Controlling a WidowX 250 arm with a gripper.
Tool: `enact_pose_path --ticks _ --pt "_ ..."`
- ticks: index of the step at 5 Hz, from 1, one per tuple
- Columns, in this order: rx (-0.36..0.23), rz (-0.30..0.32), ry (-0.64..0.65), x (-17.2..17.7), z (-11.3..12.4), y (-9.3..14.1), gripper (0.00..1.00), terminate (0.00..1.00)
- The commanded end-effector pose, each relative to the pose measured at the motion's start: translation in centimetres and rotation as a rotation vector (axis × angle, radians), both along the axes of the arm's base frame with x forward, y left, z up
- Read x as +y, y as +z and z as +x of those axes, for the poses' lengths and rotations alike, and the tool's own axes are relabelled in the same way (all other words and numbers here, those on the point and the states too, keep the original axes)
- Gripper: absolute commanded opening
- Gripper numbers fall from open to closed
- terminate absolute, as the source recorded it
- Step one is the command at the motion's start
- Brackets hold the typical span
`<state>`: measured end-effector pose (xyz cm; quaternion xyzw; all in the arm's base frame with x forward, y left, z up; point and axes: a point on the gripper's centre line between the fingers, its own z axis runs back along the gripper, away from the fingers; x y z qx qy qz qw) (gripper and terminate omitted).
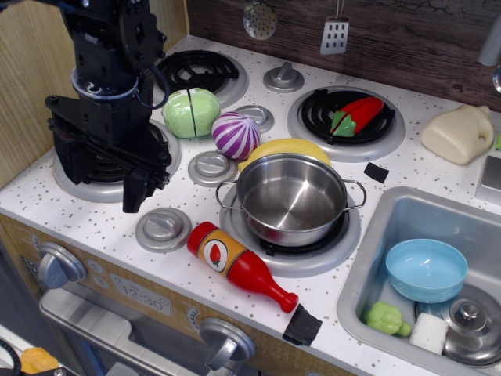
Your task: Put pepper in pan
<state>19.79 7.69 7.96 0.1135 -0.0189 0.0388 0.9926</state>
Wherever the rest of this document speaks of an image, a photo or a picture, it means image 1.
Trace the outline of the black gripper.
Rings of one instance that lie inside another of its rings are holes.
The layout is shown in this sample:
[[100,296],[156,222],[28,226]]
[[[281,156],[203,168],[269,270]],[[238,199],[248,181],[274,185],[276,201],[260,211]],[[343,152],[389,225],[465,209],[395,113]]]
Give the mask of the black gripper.
[[76,99],[50,96],[56,155],[64,175],[74,184],[99,178],[109,165],[106,182],[122,181],[123,212],[137,213],[143,201],[169,180],[171,155],[153,130],[153,77],[121,79],[117,85],[72,75]]

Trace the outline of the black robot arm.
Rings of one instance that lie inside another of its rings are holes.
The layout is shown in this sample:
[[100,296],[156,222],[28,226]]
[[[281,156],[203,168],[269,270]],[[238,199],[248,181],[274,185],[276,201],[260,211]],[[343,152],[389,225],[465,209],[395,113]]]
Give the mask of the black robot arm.
[[165,35],[147,1],[54,1],[74,43],[72,85],[76,99],[50,96],[45,105],[63,171],[75,185],[104,160],[124,174],[123,210],[169,180],[171,155],[153,134],[150,117],[156,61]]

